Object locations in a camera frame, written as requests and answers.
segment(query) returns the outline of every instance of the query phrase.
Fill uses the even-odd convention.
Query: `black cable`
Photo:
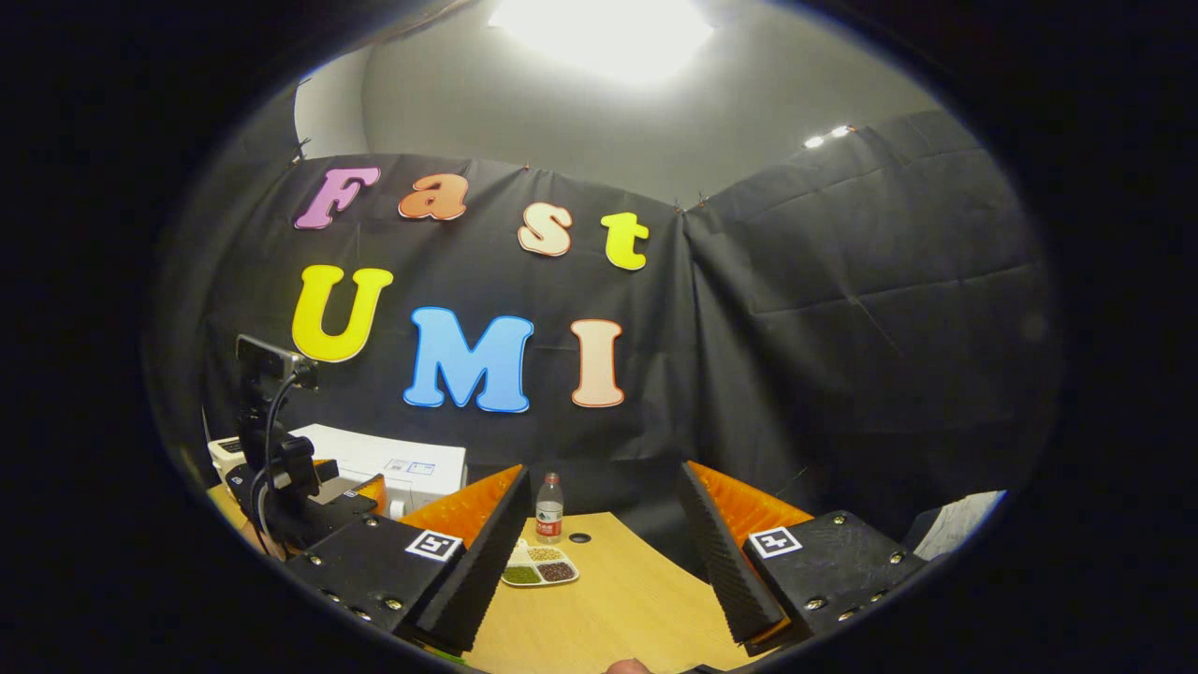
[[[265,490],[274,488],[274,480],[270,475],[271,430],[274,429],[274,417],[279,413],[279,407],[283,405],[283,397],[286,395],[288,390],[291,389],[291,387],[296,383],[296,379],[298,378],[300,374],[292,372],[286,379],[283,381],[283,384],[279,385],[278,393],[274,394],[274,399],[271,401],[271,407],[267,409],[266,413],[266,435],[262,439],[265,444],[265,447],[262,448],[262,455],[264,455],[262,468],[261,470],[258,472],[258,475],[254,476],[253,482],[250,482],[249,485],[250,515],[254,516],[254,533],[258,535],[258,542],[261,544],[262,551],[266,552],[266,554],[270,554],[270,551],[266,549],[266,544],[262,540],[264,514],[258,510],[258,498],[256,498],[256,491],[254,490],[254,485],[256,485],[265,478],[266,485],[264,488]],[[279,547],[283,549],[284,561],[291,559],[291,553],[288,552],[286,544],[279,542]]]
[[[258,485],[262,481],[262,476],[266,475],[266,467],[262,467],[249,482],[249,522],[254,526],[254,535],[258,536],[258,545],[262,546],[262,552],[265,554],[271,554],[270,549],[266,547],[266,541],[262,539],[262,529],[259,527],[259,518],[261,515],[258,512]]]

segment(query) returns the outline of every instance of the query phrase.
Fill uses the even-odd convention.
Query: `green beans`
[[[503,579],[516,585],[540,583],[540,578],[531,566],[509,566],[503,570]]]

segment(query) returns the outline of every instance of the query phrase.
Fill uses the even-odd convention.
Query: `black metal bracket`
[[[425,548],[436,552],[422,554]],[[288,569],[329,603],[395,632],[462,554],[460,540],[367,515],[291,558]]]
[[[860,620],[926,564],[843,510],[755,533],[744,553],[786,615],[816,634]]]

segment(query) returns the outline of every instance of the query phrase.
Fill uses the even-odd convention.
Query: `letter u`
[[[356,271],[353,283],[357,284],[358,291],[353,296],[350,322],[344,332],[334,336],[325,333],[321,322],[325,318],[328,295],[333,285],[344,277],[345,272],[332,265],[311,265],[303,269],[303,290],[300,292],[295,318],[291,321],[291,340],[303,356],[313,360],[341,363],[358,356],[370,336],[370,324],[379,306],[379,295],[395,278],[382,268]]]

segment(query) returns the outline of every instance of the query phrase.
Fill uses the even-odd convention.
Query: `orange letter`
[[[582,408],[610,408],[624,402],[616,388],[616,336],[623,332],[610,320],[575,320],[570,332],[579,336],[579,388],[570,395]]]
[[[470,183],[460,175],[438,172],[422,177],[412,184],[412,192],[399,202],[399,214],[410,218],[432,215],[434,219],[453,219],[466,212],[466,189]]]
[[[556,257],[570,249],[570,233],[565,227],[571,224],[570,211],[537,201],[525,208],[525,225],[516,231],[516,238],[525,250]]]

